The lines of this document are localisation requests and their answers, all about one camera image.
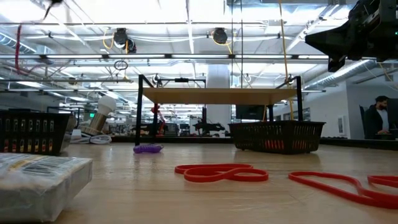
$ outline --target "black basket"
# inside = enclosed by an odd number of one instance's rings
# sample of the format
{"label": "black basket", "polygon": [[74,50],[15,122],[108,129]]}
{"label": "black basket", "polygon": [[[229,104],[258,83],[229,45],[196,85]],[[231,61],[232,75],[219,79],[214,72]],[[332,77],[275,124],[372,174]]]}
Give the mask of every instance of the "black basket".
{"label": "black basket", "polygon": [[299,154],[316,151],[324,122],[274,121],[229,124],[238,149]]}
{"label": "black basket", "polygon": [[0,152],[58,155],[74,125],[70,114],[0,111]]}

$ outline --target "wooden tabletop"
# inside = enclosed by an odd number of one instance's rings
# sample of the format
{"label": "wooden tabletop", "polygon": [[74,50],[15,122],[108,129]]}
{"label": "wooden tabletop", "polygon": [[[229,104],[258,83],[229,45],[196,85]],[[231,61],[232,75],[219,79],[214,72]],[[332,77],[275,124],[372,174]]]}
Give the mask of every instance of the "wooden tabletop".
{"label": "wooden tabletop", "polygon": [[[164,144],[160,154],[134,154],[131,143],[70,145],[69,156],[93,161],[93,180],[68,204],[56,224],[396,224],[398,211],[350,202],[287,178],[295,170],[358,178],[397,175],[398,153],[320,146],[311,154],[280,155],[232,144]],[[174,173],[182,164],[245,163],[270,173],[265,182],[192,183]],[[350,192],[340,180],[313,179]],[[398,194],[398,189],[374,186]]]}
{"label": "wooden tabletop", "polygon": [[144,88],[154,103],[271,105],[296,95],[293,89]]}

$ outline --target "white wall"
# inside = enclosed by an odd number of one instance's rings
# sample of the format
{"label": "white wall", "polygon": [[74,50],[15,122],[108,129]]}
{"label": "white wall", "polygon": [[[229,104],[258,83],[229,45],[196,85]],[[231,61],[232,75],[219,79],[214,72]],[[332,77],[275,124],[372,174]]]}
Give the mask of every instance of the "white wall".
{"label": "white wall", "polygon": [[28,96],[21,96],[19,93],[0,93],[0,110],[19,108],[46,111],[48,106],[59,106],[60,101],[52,96],[39,96],[35,93],[28,93]]}
{"label": "white wall", "polygon": [[[326,122],[322,130],[322,137],[340,137],[338,132],[338,118],[345,116],[346,136],[350,138],[348,99],[345,82],[337,87],[326,88],[326,93],[309,93],[303,101],[303,109],[310,108],[311,121]],[[289,106],[278,106],[274,109],[274,116],[289,113]]]}
{"label": "white wall", "polygon": [[347,86],[347,95],[351,139],[364,139],[359,106],[368,108],[370,105],[375,104],[374,99],[381,95],[389,98],[398,98],[398,91],[385,85],[349,85]]}

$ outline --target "red rubber band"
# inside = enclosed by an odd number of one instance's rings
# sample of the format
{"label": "red rubber band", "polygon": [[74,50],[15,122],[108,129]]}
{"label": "red rubber band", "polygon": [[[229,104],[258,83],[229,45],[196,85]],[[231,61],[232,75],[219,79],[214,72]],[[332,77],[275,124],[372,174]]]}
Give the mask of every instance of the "red rubber band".
{"label": "red rubber band", "polygon": [[[308,180],[306,178],[300,177],[302,175],[345,180],[355,186],[358,194],[353,194],[345,190],[329,186],[327,184],[322,184],[314,180]],[[362,187],[360,181],[353,177],[348,177],[339,174],[325,173],[325,172],[302,171],[302,172],[291,172],[289,174],[289,179],[299,182],[301,184],[315,187],[320,190],[324,190],[331,194],[337,195],[339,197],[348,199],[353,202],[361,203],[363,205],[370,205],[373,207],[380,207],[380,208],[398,209],[398,195],[385,194],[365,189],[364,187]],[[397,176],[368,176],[368,181],[369,183],[387,185],[391,187],[398,186]]]}
{"label": "red rubber band", "polygon": [[[174,172],[183,174],[185,180],[190,182],[215,182],[223,179],[260,182],[268,180],[268,172],[253,169],[249,164],[198,164],[180,165],[175,167]],[[257,175],[239,175],[241,173]]]}

